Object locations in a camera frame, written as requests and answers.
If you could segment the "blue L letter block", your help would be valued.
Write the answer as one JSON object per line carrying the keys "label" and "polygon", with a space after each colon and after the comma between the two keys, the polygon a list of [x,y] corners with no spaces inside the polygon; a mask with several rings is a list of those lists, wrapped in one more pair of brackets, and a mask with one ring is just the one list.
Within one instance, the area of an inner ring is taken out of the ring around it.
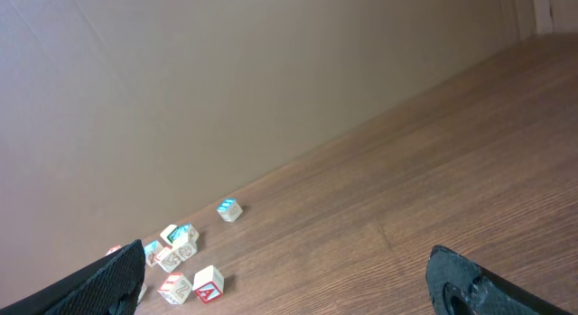
{"label": "blue L letter block", "polygon": [[155,257],[163,250],[163,245],[158,241],[154,240],[148,245],[144,246],[144,255],[146,264],[150,267],[155,266]]}

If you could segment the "red I block upper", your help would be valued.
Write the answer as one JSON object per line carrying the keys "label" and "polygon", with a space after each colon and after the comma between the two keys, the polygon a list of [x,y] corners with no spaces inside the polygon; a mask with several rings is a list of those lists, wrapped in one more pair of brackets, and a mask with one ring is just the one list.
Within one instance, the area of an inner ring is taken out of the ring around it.
{"label": "red I block upper", "polygon": [[173,272],[182,262],[182,259],[169,246],[156,254],[154,260],[167,273]]}

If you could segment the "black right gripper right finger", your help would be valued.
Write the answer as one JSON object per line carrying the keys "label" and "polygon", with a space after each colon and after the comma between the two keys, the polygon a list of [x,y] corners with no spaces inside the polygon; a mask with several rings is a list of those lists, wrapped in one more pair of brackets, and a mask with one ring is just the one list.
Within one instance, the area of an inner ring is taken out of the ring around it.
{"label": "black right gripper right finger", "polygon": [[571,315],[446,246],[433,247],[425,280],[436,315]]}

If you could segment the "red i block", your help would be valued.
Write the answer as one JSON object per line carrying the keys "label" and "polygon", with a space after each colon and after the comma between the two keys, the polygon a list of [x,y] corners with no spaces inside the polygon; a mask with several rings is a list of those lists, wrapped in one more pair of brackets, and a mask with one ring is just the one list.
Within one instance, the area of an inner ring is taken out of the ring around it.
{"label": "red i block", "polygon": [[183,273],[171,273],[157,291],[169,303],[182,305],[192,292],[192,284]]}
{"label": "red i block", "polygon": [[156,254],[154,260],[167,273],[173,272],[182,262],[182,259],[169,246]]}

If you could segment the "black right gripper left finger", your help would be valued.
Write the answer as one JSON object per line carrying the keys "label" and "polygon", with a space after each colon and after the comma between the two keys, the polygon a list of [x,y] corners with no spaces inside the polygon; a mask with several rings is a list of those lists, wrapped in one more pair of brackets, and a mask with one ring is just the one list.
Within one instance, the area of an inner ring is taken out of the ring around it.
{"label": "black right gripper left finger", "polygon": [[133,315],[145,279],[136,239],[77,272],[1,309],[13,315]]}

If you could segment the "red Y block far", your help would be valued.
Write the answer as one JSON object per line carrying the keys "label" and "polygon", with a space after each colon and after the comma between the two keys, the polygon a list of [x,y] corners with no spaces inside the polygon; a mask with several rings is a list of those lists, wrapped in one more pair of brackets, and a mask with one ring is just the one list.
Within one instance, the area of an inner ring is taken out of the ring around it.
{"label": "red Y block far", "polygon": [[106,255],[111,255],[111,254],[115,253],[115,251],[117,251],[121,248],[122,248],[122,246],[113,246],[107,251]]}

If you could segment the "white block blue 2 side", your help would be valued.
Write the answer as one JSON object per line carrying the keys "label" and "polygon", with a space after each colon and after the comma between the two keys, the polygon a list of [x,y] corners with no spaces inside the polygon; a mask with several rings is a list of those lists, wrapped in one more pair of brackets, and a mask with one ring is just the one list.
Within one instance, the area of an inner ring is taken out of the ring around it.
{"label": "white block blue 2 side", "polygon": [[146,291],[147,291],[147,286],[146,286],[145,284],[142,284],[141,289],[140,289],[140,292],[139,292],[138,297],[137,297],[137,305],[138,305],[138,304],[141,302],[141,300],[143,299]]}

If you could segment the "blue top block far right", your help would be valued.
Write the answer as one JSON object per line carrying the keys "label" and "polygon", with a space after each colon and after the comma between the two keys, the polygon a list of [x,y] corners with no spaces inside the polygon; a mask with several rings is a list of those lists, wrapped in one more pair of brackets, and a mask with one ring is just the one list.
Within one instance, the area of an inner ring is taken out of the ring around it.
{"label": "blue top block far right", "polygon": [[218,213],[227,222],[234,222],[242,214],[243,209],[235,199],[224,199],[217,207]]}

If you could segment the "red I block lower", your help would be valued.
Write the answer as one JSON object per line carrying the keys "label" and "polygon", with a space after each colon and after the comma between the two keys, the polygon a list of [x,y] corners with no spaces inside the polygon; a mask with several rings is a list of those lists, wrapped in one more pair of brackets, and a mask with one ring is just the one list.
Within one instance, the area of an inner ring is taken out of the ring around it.
{"label": "red I block lower", "polygon": [[183,273],[171,273],[157,291],[169,303],[182,305],[192,292],[192,284]]}

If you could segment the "yellow top block by D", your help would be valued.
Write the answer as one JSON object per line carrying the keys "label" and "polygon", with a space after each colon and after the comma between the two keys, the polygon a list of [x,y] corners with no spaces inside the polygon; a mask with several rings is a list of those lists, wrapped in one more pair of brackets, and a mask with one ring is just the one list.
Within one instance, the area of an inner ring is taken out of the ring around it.
{"label": "yellow top block by D", "polygon": [[172,244],[172,250],[184,262],[193,257],[198,252],[198,247],[189,236],[180,236]]}

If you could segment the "blue D letter block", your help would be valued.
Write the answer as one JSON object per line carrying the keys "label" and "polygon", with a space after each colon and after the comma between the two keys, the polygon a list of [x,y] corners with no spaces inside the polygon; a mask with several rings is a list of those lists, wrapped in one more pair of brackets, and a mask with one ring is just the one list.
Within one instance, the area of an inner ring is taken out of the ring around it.
{"label": "blue D letter block", "polygon": [[174,243],[181,236],[188,236],[190,240],[196,242],[200,236],[198,230],[191,224],[187,223],[181,226],[177,226],[167,238]]}

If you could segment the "white block green side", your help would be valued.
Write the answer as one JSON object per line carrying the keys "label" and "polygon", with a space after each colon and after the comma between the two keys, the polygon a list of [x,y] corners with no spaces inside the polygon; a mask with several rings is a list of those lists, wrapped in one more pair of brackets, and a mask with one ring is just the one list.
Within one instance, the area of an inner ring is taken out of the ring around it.
{"label": "white block green side", "polygon": [[178,228],[179,227],[177,225],[174,225],[174,224],[169,225],[160,233],[161,239],[167,245],[171,246],[173,244],[173,241],[177,237]]}

